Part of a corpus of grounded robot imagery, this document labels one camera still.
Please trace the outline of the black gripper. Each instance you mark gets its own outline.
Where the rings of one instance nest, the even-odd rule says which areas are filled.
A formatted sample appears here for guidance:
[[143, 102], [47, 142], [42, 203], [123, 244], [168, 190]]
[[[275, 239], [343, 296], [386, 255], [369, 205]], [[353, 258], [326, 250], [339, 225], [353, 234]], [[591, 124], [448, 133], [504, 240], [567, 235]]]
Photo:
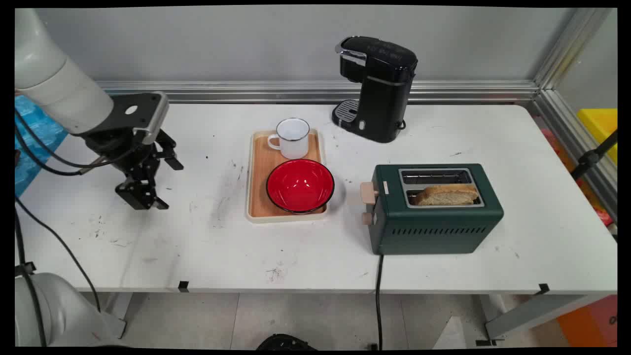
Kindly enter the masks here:
[[[155, 143], [143, 144], [144, 134], [136, 135], [131, 128], [99, 131], [85, 135], [86, 146], [111, 161], [113, 168], [123, 173], [125, 180], [115, 192], [136, 211], [152, 208], [165, 211], [169, 205], [156, 195], [155, 175], [164, 160], [173, 170], [181, 171], [183, 164], [175, 152], [176, 142], [160, 130]], [[156, 143], [162, 149], [158, 151]]]

